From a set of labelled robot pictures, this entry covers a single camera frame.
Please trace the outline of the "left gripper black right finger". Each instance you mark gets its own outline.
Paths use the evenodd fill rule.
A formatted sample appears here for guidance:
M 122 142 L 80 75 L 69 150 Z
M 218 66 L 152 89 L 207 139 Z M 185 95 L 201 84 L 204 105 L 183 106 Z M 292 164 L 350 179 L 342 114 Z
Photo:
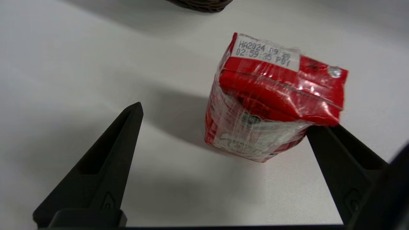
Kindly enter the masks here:
M 311 126 L 306 135 L 342 222 L 348 225 L 388 163 L 342 125 Z

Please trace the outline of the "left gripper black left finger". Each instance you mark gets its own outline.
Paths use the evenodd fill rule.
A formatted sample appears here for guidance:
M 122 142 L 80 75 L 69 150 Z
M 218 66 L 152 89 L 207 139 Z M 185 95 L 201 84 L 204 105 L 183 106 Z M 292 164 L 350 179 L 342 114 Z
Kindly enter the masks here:
M 37 226 L 125 226 L 121 210 L 143 119 L 125 108 L 33 213 Z

